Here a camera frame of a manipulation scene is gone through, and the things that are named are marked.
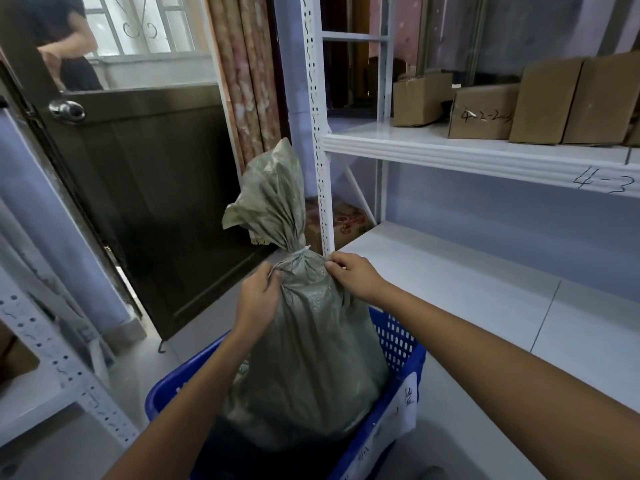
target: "sack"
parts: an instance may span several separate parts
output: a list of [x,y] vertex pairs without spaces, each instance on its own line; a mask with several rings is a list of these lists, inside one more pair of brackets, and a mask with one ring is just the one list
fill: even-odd
[[222,224],[241,225],[291,253],[275,266],[282,296],[274,321],[222,414],[268,451],[344,438],[377,400],[388,366],[368,306],[305,248],[303,177],[287,139],[249,163]]

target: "person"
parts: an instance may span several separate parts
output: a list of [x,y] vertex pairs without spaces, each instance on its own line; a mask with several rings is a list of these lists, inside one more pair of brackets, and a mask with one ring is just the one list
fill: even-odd
[[[326,269],[395,316],[549,480],[640,478],[640,414],[385,281],[361,256],[334,252]],[[238,367],[273,320],[280,276],[270,271],[263,264],[244,281],[227,338],[106,480],[188,478]]]
[[84,56],[98,48],[82,0],[13,0],[18,22],[37,46],[54,81],[68,91],[99,91]]

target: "black shirt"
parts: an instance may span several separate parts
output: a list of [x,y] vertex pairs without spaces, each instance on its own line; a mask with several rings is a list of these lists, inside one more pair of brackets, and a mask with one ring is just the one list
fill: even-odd
[[[82,0],[15,0],[21,26],[37,47],[66,39],[73,33],[69,14],[86,18]],[[84,57],[63,59],[60,80],[69,91],[102,89],[93,67]]]

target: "door knob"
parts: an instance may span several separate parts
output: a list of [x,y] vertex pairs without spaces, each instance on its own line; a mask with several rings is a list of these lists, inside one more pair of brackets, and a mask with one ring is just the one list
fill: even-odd
[[49,103],[49,111],[55,119],[66,121],[67,123],[79,123],[86,117],[84,107],[81,104],[64,99],[51,101]]

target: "blue plastic basket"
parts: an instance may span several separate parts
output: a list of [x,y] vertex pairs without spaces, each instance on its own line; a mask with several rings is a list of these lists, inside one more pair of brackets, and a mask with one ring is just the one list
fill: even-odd
[[[329,480],[340,480],[342,478],[407,376],[412,372],[416,372],[418,384],[420,384],[422,366],[426,357],[424,347],[388,313],[381,312],[375,308],[370,308],[369,313],[371,314],[371,321],[378,332],[380,346],[387,359],[391,376],[384,393],[382,393],[369,415],[361,423],[353,441],[336,464],[331,475],[329,475]],[[227,334],[224,334],[210,346],[191,357],[187,362],[167,375],[167,377],[160,380],[160,382],[149,391],[145,401],[145,412],[149,420],[153,420],[158,416],[159,412],[169,404],[169,401],[174,398],[178,391],[187,384],[187,381],[191,379],[207,359],[211,357],[226,336]],[[375,478],[392,447],[393,444],[389,445],[380,455],[376,466],[368,478]],[[206,476],[203,472],[199,472],[196,466],[191,472],[191,479],[203,480],[204,478],[206,478]]]

